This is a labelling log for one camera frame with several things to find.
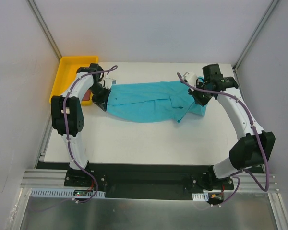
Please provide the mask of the cyan t shirt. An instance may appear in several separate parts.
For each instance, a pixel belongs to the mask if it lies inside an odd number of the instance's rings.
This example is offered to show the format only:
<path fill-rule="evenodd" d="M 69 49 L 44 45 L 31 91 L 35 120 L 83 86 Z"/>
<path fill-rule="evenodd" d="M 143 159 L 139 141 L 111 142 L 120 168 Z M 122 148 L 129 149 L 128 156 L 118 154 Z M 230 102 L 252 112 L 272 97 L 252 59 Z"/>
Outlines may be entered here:
<path fill-rule="evenodd" d="M 187 113 L 205 116 L 206 107 L 197 105 L 188 89 L 180 81 L 114 85 L 106 112 L 139 123 L 166 120 L 179 123 Z"/>

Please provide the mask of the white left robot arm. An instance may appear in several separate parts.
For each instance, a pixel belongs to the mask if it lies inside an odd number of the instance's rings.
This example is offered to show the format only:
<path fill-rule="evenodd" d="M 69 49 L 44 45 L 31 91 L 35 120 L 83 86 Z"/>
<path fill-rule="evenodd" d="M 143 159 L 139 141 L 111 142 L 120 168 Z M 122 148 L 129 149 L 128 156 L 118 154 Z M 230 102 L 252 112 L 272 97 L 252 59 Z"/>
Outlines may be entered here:
<path fill-rule="evenodd" d="M 50 100 L 52 127 L 61 135 L 70 157 L 68 173 L 70 177 L 75 177 L 80 186 L 88 186 L 92 181 L 81 137 L 84 127 L 81 101 L 89 91 L 93 94 L 93 103 L 106 111 L 111 87 L 114 85 L 109 73 L 117 68 L 115 65 L 104 70 L 95 63 L 89 67 L 80 67 L 71 85 L 61 95 L 54 95 Z"/>

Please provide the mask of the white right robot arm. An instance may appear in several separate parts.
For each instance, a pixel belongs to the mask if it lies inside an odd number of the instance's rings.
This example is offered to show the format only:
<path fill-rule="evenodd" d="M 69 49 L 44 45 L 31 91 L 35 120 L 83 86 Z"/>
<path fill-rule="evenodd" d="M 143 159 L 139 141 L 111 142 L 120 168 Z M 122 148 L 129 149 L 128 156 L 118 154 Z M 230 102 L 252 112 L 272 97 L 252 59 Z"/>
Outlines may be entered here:
<path fill-rule="evenodd" d="M 233 77 L 223 76 L 218 64 L 207 65 L 202 70 L 202 78 L 189 72 L 183 75 L 184 82 L 191 86 L 189 95 L 200 106 L 207 105 L 212 98 L 216 99 L 226 111 L 238 140 L 230 149 L 229 156 L 211 166 L 198 180 L 199 186 L 212 190 L 241 171 L 246 172 L 260 164 L 266 166 L 276 138 L 273 132 L 266 132 L 255 121 Z"/>

